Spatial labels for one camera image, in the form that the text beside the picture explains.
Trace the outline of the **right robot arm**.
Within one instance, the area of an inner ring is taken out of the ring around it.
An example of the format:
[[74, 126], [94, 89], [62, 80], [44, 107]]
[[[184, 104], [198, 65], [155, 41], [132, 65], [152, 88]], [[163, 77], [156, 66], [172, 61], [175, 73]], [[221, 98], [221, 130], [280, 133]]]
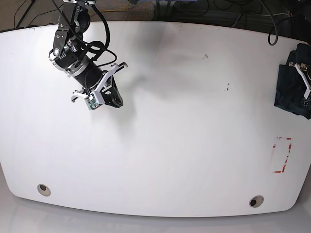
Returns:
[[[110, 29], [94, 0], [66, 0], [59, 12], [58, 29], [55, 32], [49, 60], [55, 68], [73, 77], [81, 90], [72, 93], [71, 101], [82, 99], [89, 110], [102, 105], [114, 108], [123, 106], [114, 75], [127, 67], [117, 64], [117, 55], [109, 50]], [[91, 7], [104, 24], [105, 41], [86, 42], [84, 32], [89, 28]]]

